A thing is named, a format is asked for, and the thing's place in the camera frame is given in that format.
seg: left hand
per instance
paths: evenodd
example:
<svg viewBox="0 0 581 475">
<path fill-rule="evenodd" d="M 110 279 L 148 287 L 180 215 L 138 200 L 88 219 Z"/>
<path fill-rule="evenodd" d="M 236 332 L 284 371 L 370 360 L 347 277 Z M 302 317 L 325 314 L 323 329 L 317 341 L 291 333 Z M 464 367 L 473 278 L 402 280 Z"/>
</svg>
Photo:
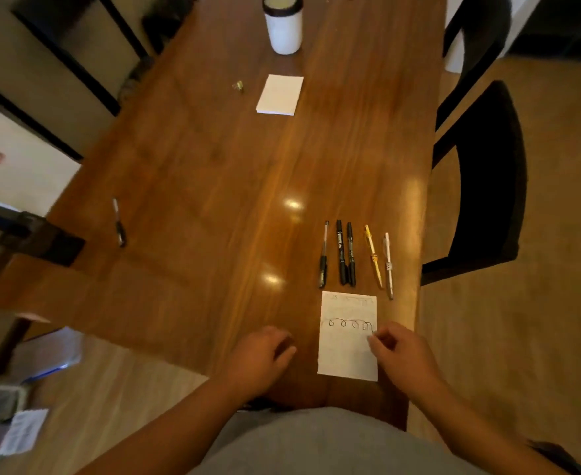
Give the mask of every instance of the left hand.
<svg viewBox="0 0 581 475">
<path fill-rule="evenodd" d="M 276 350 L 286 340 L 290 343 L 276 358 Z M 241 403 L 246 403 L 273 386 L 286 371 L 296 351 L 290 333 L 277 327 L 264 327 L 238 342 L 218 376 Z"/>
</svg>

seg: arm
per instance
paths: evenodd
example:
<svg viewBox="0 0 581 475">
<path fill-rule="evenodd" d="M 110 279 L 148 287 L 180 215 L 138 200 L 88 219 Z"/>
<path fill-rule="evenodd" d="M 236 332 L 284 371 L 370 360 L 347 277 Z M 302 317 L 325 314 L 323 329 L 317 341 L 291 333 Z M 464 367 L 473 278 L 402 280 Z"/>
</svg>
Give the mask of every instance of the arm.
<svg viewBox="0 0 581 475">
<path fill-rule="evenodd" d="M 78 475 L 184 475 L 196 467 L 231 416 L 262 395 L 297 351 L 288 332 L 264 327 L 243 338 L 221 372 L 141 430 L 111 448 Z"/>
<path fill-rule="evenodd" d="M 454 455 L 493 475 L 565 474 L 522 441 L 502 433 L 455 393 L 424 338 L 391 322 L 368 342 L 392 383 L 421 409 Z"/>
</svg>

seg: hand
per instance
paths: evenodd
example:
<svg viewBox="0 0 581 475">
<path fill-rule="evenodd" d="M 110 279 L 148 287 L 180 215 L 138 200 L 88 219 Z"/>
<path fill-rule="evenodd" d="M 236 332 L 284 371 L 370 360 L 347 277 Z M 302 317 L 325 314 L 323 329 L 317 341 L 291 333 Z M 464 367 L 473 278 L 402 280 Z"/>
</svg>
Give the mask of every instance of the hand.
<svg viewBox="0 0 581 475">
<path fill-rule="evenodd" d="M 296 351 L 290 333 L 277 327 L 264 327 L 238 342 L 220 376 L 240 402 L 246 403 L 272 387 Z"/>
<path fill-rule="evenodd" d="M 410 329 L 389 322 L 368 337 L 370 349 L 397 389 L 420 403 L 445 385 L 427 341 Z"/>
</svg>

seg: white cup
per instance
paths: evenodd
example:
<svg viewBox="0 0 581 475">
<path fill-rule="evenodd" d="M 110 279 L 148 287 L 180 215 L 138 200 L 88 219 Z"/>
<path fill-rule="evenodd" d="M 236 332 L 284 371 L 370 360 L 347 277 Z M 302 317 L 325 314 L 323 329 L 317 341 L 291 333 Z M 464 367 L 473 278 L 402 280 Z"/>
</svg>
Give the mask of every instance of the white cup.
<svg viewBox="0 0 581 475">
<path fill-rule="evenodd" d="M 304 0 L 263 0 L 268 37 L 275 53 L 290 55 L 301 47 Z"/>
</svg>

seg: white pen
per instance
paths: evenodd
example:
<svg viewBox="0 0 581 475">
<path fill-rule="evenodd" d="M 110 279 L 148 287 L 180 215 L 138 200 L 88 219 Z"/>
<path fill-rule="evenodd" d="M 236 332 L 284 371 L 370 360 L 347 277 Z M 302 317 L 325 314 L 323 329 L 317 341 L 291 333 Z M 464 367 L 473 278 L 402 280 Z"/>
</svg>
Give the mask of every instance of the white pen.
<svg viewBox="0 0 581 475">
<path fill-rule="evenodd" d="M 386 232 L 383 239 L 383 248 L 385 249 L 385 270 L 388 273 L 388 294 L 390 300 L 394 300 L 394 285 L 392 283 L 392 259 L 390 257 L 390 235 Z"/>
</svg>

